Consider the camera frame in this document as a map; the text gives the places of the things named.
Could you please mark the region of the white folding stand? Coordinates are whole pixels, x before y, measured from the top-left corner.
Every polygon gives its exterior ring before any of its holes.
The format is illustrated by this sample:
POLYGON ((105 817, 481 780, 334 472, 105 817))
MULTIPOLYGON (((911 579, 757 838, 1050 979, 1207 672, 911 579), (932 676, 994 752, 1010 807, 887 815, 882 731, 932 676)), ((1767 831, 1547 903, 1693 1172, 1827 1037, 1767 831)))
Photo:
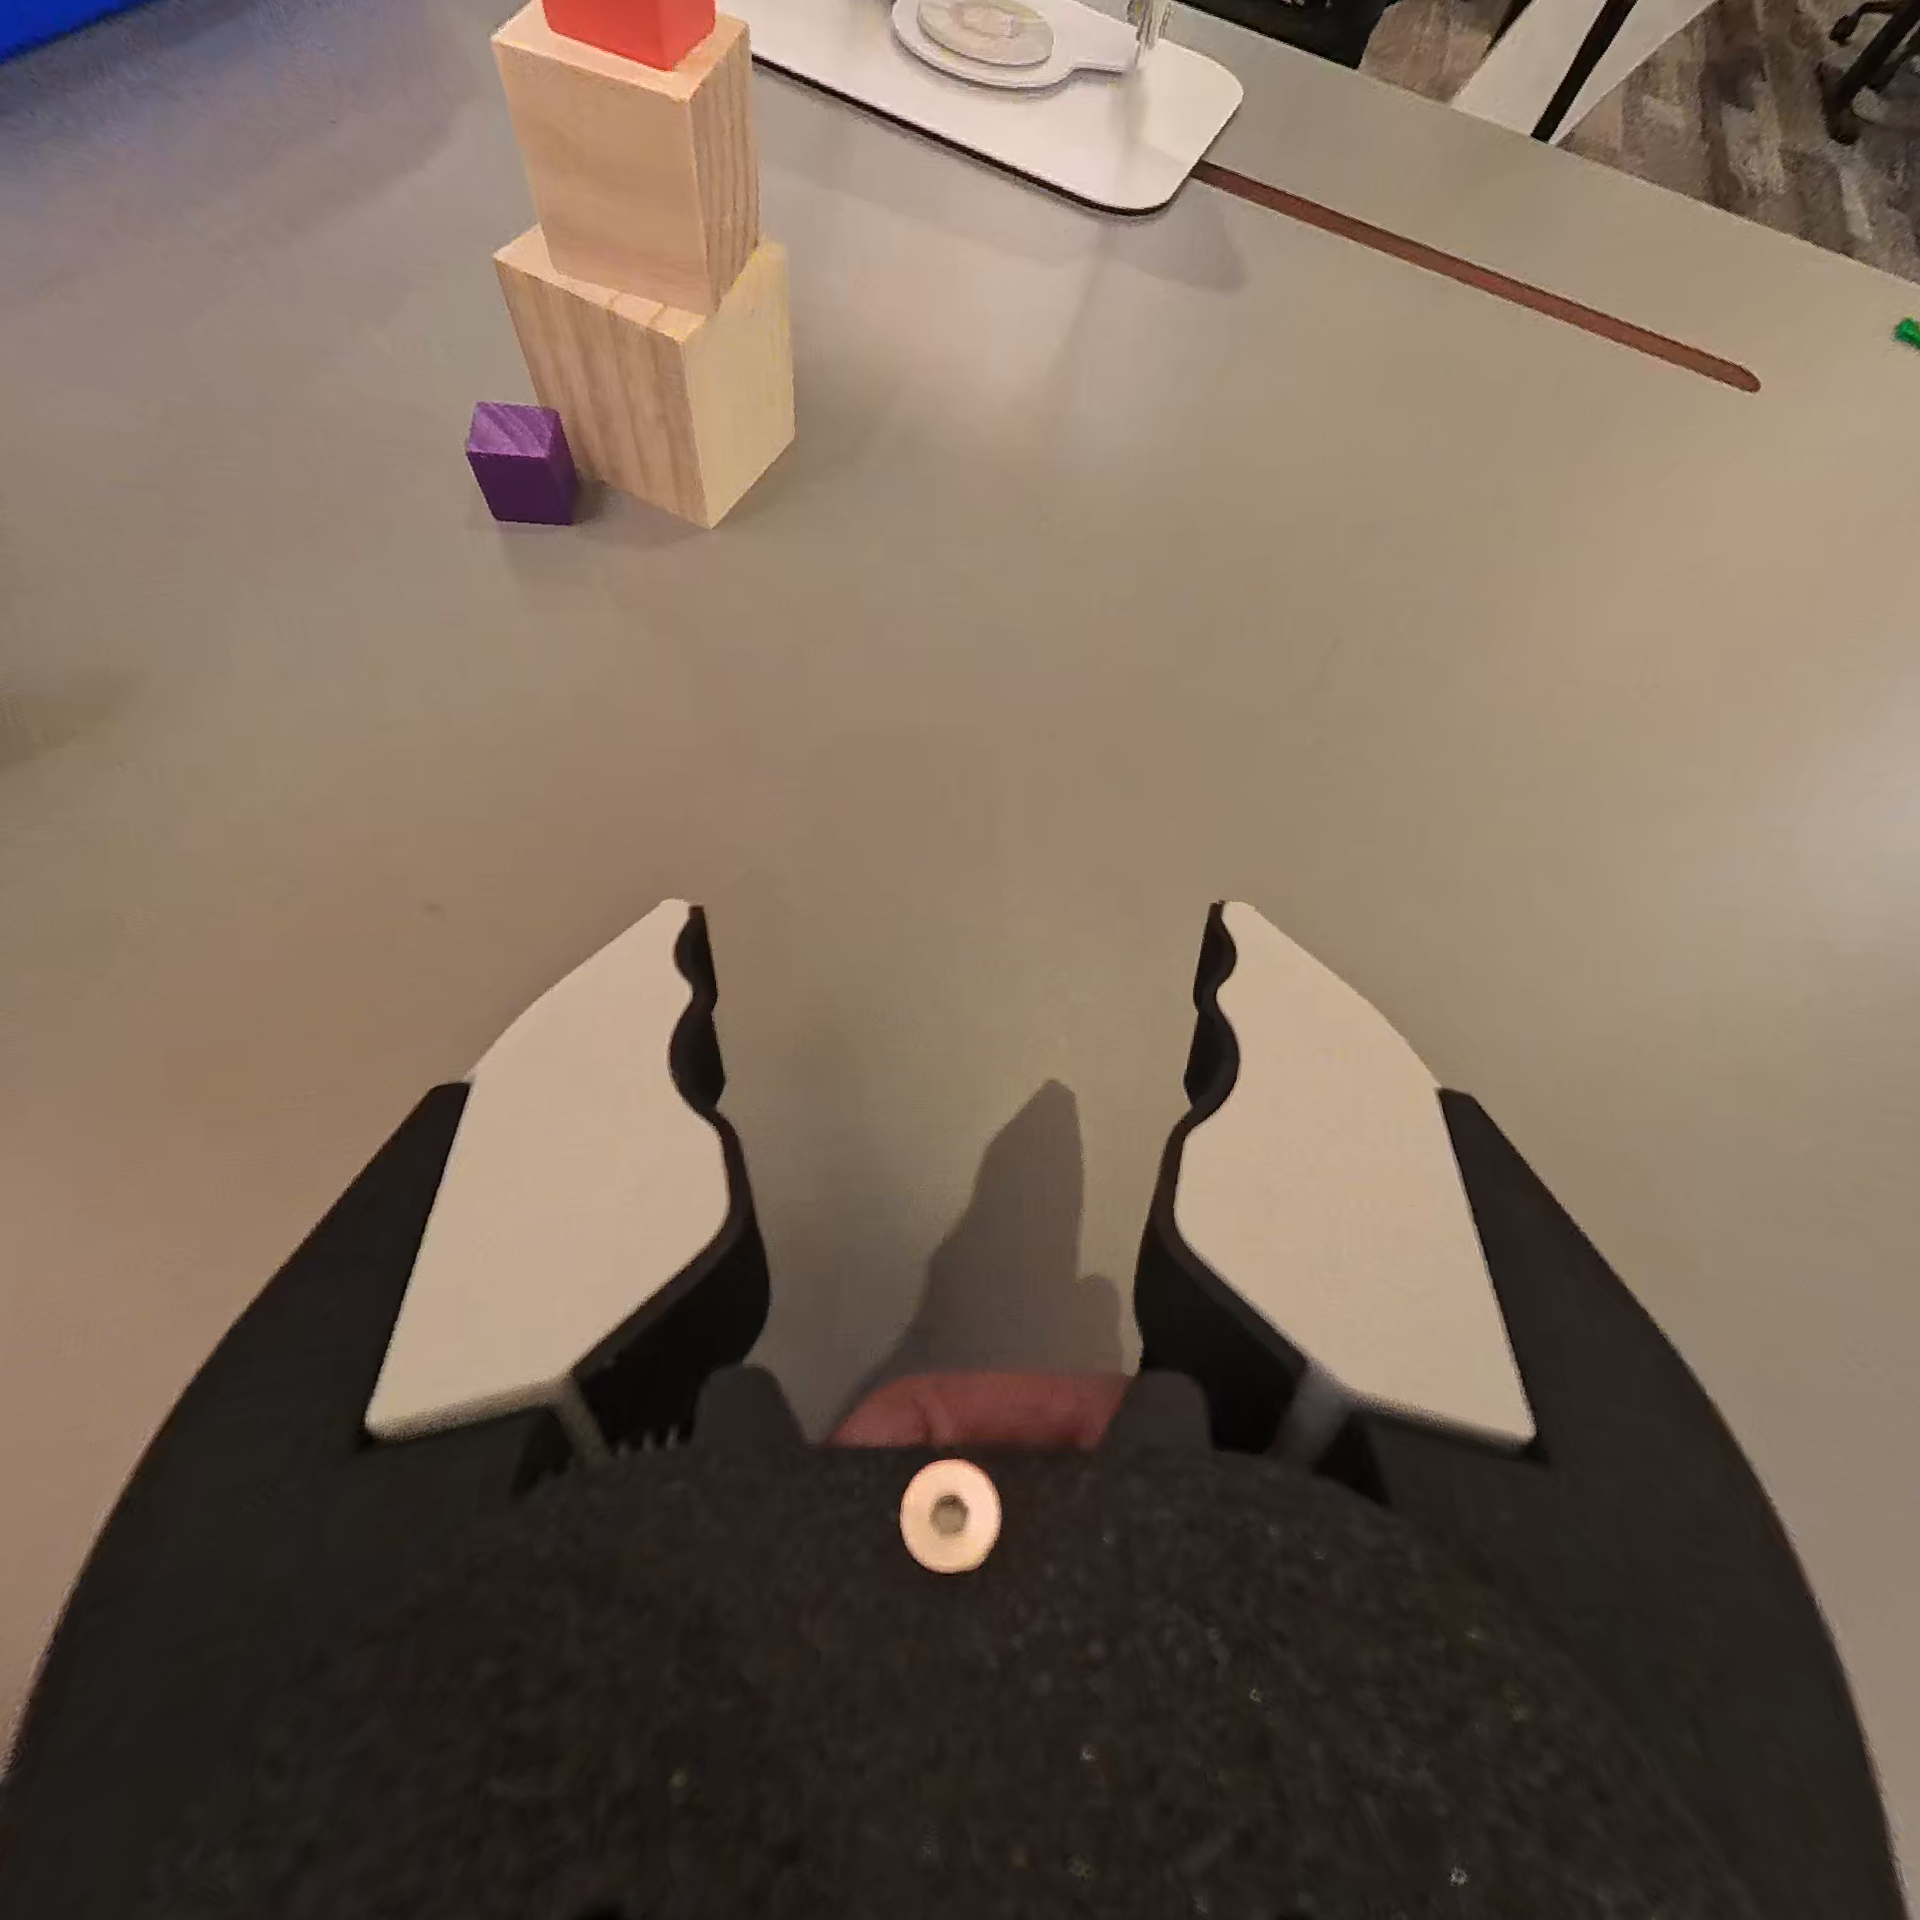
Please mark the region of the white folding stand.
POLYGON ((731 4, 758 64, 1085 208, 1164 209, 1236 117, 1215 59, 1093 4, 731 4), (958 52, 929 15, 1044 28, 1037 59, 958 52))

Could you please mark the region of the purple wooden cube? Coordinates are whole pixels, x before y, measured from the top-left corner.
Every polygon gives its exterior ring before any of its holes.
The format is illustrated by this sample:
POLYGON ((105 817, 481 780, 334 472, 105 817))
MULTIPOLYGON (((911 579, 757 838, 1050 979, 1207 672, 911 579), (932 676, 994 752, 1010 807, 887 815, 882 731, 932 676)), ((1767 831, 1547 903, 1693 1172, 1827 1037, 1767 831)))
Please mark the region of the purple wooden cube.
POLYGON ((571 526, 581 475, 561 411, 539 401, 481 400, 463 455, 494 520, 571 526))

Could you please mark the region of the medium wooden cube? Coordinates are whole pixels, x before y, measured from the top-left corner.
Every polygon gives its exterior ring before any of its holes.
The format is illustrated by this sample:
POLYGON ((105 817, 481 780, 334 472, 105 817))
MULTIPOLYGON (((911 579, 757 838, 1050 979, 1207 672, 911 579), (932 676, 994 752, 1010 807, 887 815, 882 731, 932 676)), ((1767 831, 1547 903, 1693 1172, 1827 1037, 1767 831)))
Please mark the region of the medium wooden cube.
POLYGON ((753 40, 729 14, 675 65, 567 33, 526 4, 494 56, 553 265, 710 316, 761 240, 753 40))

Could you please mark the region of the large wooden cube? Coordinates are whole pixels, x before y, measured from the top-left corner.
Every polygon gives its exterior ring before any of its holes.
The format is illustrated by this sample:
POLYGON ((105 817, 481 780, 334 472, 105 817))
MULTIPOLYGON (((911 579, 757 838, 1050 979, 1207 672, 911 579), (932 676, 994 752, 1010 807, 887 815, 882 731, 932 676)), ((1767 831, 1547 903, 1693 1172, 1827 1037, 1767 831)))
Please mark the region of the large wooden cube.
POLYGON ((710 529, 798 431, 789 257, 757 244, 710 316, 564 275, 539 227, 494 256, 537 400, 598 484, 710 529))

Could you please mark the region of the red wooden cube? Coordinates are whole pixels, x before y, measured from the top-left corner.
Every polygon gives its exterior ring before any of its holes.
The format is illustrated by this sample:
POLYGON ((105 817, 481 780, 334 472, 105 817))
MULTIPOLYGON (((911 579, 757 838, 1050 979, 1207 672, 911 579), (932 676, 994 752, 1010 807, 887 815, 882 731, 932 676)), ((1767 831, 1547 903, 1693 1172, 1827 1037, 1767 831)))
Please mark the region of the red wooden cube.
POLYGON ((551 31, 598 52, 671 71, 715 28, 715 3, 543 3, 551 31))

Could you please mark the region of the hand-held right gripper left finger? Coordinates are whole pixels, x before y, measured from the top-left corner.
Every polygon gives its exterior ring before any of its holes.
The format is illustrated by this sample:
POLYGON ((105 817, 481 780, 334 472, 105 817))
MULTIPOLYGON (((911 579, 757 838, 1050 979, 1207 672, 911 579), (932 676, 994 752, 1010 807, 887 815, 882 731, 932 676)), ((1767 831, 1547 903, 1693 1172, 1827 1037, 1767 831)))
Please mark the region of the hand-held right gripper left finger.
POLYGON ((524 1409, 585 1454, 692 1428, 770 1305, 715 1004, 706 915, 662 900, 470 1068, 370 1437, 524 1409))

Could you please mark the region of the white slanted panel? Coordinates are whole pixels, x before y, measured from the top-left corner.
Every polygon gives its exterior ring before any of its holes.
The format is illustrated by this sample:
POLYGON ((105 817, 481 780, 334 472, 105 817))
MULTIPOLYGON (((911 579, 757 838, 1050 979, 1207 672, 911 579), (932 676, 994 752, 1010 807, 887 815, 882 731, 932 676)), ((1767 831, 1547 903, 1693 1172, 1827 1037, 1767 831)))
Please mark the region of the white slanted panel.
POLYGON ((1636 3, 1516 3, 1452 97, 1481 124, 1549 141, 1636 3))

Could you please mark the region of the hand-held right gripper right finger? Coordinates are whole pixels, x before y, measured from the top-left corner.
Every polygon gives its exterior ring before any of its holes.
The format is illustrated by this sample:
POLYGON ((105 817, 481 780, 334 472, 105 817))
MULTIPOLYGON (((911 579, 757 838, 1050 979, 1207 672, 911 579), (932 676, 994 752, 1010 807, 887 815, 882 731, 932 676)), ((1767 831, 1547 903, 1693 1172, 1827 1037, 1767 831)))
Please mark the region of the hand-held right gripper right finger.
POLYGON ((1207 912, 1190 1011, 1143 1367, 1198 1390, 1228 1454, 1324 1459, 1366 1415, 1522 1455, 1538 1424, 1421 1055, 1241 900, 1207 912))

